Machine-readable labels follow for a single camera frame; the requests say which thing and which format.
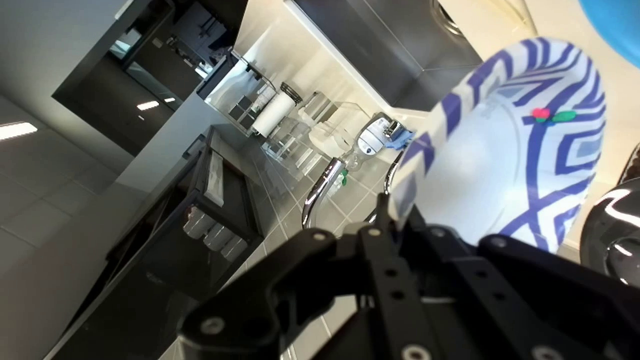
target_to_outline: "gray wall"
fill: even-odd
[[[96,200],[0,277],[2,360],[49,352],[100,277],[106,254],[150,210],[183,166],[182,152],[215,119],[202,98],[190,96]]]
[[[28,120],[36,135],[0,142],[0,277],[22,263],[116,174],[41,123],[0,98],[0,125]]]
[[[129,156],[51,94],[126,0],[2,0],[0,94],[28,111],[91,159],[119,172]]]

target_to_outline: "white wall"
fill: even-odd
[[[44,120],[112,171],[129,156],[51,94],[97,39],[112,26],[126,0],[2,0],[0,94]]]
[[[20,120],[37,133],[0,142],[0,277],[44,246],[113,180],[113,172],[0,98],[0,125]]]
[[[291,2],[247,2],[233,48],[276,86],[288,83],[302,98],[318,90],[334,102],[355,102],[368,114],[392,111]],[[339,126],[357,133],[364,125]]]

